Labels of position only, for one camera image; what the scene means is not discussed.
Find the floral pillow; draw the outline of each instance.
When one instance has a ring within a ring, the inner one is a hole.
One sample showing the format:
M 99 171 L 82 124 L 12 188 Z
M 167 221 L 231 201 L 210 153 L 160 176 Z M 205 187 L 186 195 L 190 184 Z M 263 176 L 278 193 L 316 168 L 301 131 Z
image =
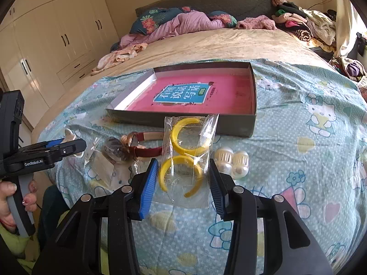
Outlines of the floral pillow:
M 161 8 L 156 7 L 144 12 L 135 23 L 133 23 L 130 33 L 141 33 L 148 35 L 153 33 L 160 25 L 174 19 L 180 13 L 190 12 L 191 8 L 184 6 L 181 8 Z
M 236 18 L 224 11 L 213 11 L 208 14 L 208 18 L 211 20 L 221 20 L 227 28 L 234 28 L 237 24 Z

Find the orange and white cloth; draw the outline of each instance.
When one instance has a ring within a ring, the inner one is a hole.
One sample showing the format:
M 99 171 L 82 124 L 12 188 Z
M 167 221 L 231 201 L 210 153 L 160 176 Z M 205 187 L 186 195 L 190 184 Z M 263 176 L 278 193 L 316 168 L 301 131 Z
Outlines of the orange and white cloth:
M 98 65 L 92 69 L 91 75 L 95 75 L 105 71 L 108 68 L 114 67 L 122 62 L 134 58 L 138 52 L 146 49 L 147 46 L 148 44 L 146 43 L 135 44 L 130 45 L 129 47 L 126 47 L 122 50 L 115 50 L 114 52 L 111 52 L 98 62 Z

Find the beige bed sheet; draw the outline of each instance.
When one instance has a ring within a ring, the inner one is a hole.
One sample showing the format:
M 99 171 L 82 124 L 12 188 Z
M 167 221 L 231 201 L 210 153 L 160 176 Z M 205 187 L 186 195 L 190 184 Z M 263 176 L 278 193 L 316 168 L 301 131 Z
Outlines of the beige bed sheet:
M 185 61 L 258 58 L 332 69 L 318 55 L 280 30 L 219 29 L 167 38 L 148 45 L 146 50 L 125 63 L 102 73 L 84 77 L 41 118 L 32 132 L 32 143 L 37 142 L 42 130 L 71 102 L 102 77 L 117 76 Z

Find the gray handle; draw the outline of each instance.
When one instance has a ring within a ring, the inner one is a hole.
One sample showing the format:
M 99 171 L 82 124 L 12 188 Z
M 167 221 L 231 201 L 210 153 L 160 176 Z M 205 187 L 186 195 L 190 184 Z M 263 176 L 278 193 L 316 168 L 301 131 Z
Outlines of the gray handle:
M 9 196 L 7 201 L 10 212 L 17 225 L 19 235 L 22 237 L 32 236 L 36 231 L 32 212 L 27 212 L 25 206 L 22 204 L 24 196 L 30 192 L 28 184 L 32 180 L 33 173 L 6 179 L 6 181 L 10 181 L 18 187 L 15 194 Z

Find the blue label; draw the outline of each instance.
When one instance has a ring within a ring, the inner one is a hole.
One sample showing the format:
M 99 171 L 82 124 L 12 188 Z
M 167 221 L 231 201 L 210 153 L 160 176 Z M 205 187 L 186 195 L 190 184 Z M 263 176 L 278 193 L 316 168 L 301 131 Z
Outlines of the blue label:
M 186 83 L 165 87 L 154 102 L 204 103 L 210 85 L 207 83 Z

